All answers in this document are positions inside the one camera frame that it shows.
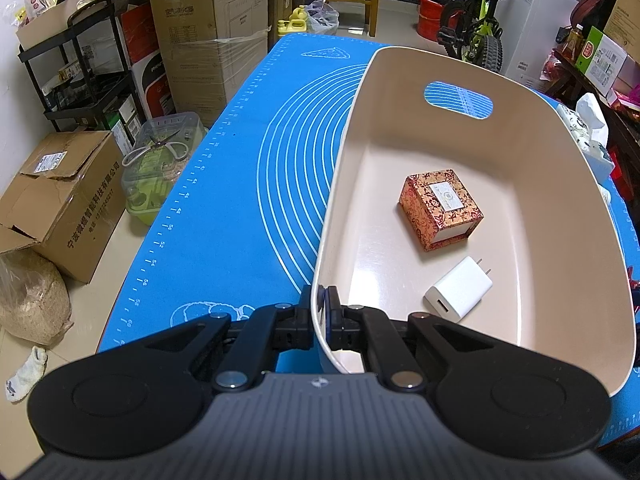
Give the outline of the clear plastic container green lid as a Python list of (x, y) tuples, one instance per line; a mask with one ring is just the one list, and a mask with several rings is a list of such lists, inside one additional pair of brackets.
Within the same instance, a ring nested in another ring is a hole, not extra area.
[(153, 223), (205, 135), (193, 112), (153, 118), (142, 126), (134, 149), (122, 159), (128, 214), (146, 226)]

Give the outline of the white sock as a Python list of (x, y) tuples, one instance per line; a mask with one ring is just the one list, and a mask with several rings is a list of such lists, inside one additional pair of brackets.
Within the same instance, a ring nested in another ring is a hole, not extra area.
[(33, 346), (23, 365), (6, 381), (4, 386), (6, 400), (11, 403), (18, 403), (25, 399), (36, 383), (43, 378), (47, 362), (47, 350)]

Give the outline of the red bucket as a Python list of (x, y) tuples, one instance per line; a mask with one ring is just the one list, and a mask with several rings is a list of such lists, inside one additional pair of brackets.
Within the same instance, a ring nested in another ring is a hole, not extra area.
[(419, 0), (418, 24), (416, 30), (424, 39), (437, 41), (437, 33), (440, 29), (440, 17), (445, 4), (449, 0)]

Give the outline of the blue silicone baking mat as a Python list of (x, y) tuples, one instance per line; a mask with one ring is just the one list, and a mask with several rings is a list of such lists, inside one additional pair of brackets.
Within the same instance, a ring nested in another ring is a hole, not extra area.
[[(314, 271), (352, 102), (384, 44), (337, 36), (283, 39), (210, 129), (134, 258), (100, 346), (210, 312), (245, 318), (296, 302)], [(604, 200), (627, 267), (639, 246), (622, 200)], [(639, 364), (612, 393), (605, 440), (639, 428)]]

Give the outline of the white tissue box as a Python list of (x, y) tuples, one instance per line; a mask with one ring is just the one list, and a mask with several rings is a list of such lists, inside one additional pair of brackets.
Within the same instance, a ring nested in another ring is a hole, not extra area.
[(606, 149), (608, 124), (599, 100), (593, 93), (586, 93), (578, 99), (574, 110), (559, 104), (556, 112), (585, 156), (597, 182), (604, 185), (612, 174), (614, 162)]

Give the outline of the white freezer cabinet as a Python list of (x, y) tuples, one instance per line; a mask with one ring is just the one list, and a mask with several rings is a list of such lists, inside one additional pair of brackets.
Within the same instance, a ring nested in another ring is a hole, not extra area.
[(496, 18), (503, 29), (501, 73), (519, 84), (541, 90), (540, 74), (555, 48), (560, 28), (580, 0), (503, 0)]

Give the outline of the white USB charger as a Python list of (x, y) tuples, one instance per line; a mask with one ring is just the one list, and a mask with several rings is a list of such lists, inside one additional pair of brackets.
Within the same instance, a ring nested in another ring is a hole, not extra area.
[(424, 294), (426, 303), (441, 318), (460, 322), (488, 293), (492, 281), (471, 257), (465, 257)]

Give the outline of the green white carton box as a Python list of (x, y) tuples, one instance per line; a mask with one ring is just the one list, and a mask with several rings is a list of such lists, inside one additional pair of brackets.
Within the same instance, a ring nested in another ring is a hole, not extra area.
[(575, 63), (593, 88), (606, 96), (627, 59), (627, 52), (597, 27), (591, 27)]

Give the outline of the open cardboard box on floor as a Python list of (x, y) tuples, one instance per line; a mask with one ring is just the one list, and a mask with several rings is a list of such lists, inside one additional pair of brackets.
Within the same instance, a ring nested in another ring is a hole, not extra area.
[(55, 132), (1, 196), (1, 250), (32, 248), (88, 284), (125, 209), (124, 155), (109, 131)]

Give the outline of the red patterned gift box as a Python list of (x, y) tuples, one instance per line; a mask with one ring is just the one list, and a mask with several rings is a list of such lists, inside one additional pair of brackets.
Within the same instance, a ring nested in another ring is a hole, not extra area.
[(466, 240), (484, 219), (452, 169), (410, 174), (398, 204), (426, 252)]

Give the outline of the red white appliance box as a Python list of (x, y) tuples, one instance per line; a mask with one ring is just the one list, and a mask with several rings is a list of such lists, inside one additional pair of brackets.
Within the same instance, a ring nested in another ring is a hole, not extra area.
[(174, 114), (169, 82), (149, 3), (128, 6), (120, 16), (134, 83), (146, 120)]

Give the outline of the bag of grain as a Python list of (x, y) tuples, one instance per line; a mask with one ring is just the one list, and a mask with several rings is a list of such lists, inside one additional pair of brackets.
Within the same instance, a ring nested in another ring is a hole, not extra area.
[(1, 326), (49, 348), (70, 329), (72, 307), (58, 268), (31, 249), (1, 255)]

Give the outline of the tall wrapped cardboard box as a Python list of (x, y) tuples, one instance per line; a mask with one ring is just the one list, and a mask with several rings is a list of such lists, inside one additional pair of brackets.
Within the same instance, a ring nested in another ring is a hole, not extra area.
[(160, 54), (179, 112), (205, 127), (268, 51), (268, 0), (151, 0)]

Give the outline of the beige plastic storage bin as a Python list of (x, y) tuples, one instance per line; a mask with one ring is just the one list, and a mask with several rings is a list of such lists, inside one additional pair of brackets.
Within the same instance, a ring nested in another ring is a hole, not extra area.
[[(483, 220), (466, 240), (426, 252), (399, 196), (406, 177), (451, 169)], [(555, 110), (508, 78), (404, 47), (377, 50), (338, 151), (314, 289), (403, 320), (463, 258), (491, 289), (463, 318), (472, 330), (574, 364), (619, 392), (636, 322), (608, 206)]]

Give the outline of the yellow toy vehicle on floor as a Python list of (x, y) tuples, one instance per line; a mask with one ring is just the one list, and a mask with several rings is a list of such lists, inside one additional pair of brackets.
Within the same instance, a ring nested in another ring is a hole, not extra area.
[(304, 6), (298, 6), (286, 20), (279, 20), (277, 24), (278, 37), (282, 38), (294, 32), (306, 32), (308, 13)]

